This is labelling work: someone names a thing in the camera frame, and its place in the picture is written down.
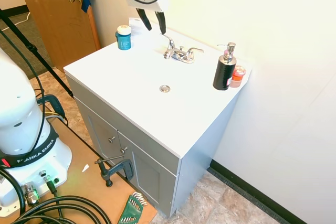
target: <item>teal jar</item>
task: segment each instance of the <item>teal jar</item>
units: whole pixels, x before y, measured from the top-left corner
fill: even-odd
[[[131,27],[119,26],[115,32],[118,48],[120,50],[128,50],[131,48]]]

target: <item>black soap dispenser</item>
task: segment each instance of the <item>black soap dispenser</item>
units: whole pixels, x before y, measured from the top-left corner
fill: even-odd
[[[229,88],[237,63],[236,58],[233,56],[236,44],[230,42],[226,46],[227,49],[224,51],[224,54],[219,57],[213,83],[214,88],[218,90],[227,90]]]

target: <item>faucet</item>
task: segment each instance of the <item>faucet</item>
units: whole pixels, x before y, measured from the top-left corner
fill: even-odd
[[[167,50],[163,54],[163,58],[165,59],[170,59],[171,57],[173,57],[174,59],[179,60],[184,63],[194,63],[195,61],[194,50],[199,50],[201,52],[204,52],[203,49],[199,49],[196,47],[191,47],[188,49],[187,52],[185,52],[183,51],[184,47],[180,46],[179,49],[175,47],[175,42],[173,41],[172,38],[164,34],[161,34],[161,35],[169,39]]]

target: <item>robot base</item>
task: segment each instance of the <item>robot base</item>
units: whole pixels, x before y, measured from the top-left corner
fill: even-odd
[[[57,138],[53,148],[41,159],[23,167],[7,169],[7,171],[21,186],[33,182],[41,197],[48,193],[49,189],[39,173],[45,171],[52,180],[58,178],[58,183],[55,183],[58,187],[67,180],[71,159],[70,148]],[[6,179],[0,178],[0,217],[7,217],[19,209],[19,200],[13,186]]]

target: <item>jar lid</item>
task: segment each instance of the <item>jar lid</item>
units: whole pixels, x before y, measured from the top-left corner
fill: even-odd
[[[234,81],[242,80],[243,76],[246,74],[246,69],[242,66],[236,66],[235,70],[233,71],[232,79]]]
[[[132,32],[132,29],[130,26],[122,25],[117,28],[117,32],[120,35],[129,35]]]

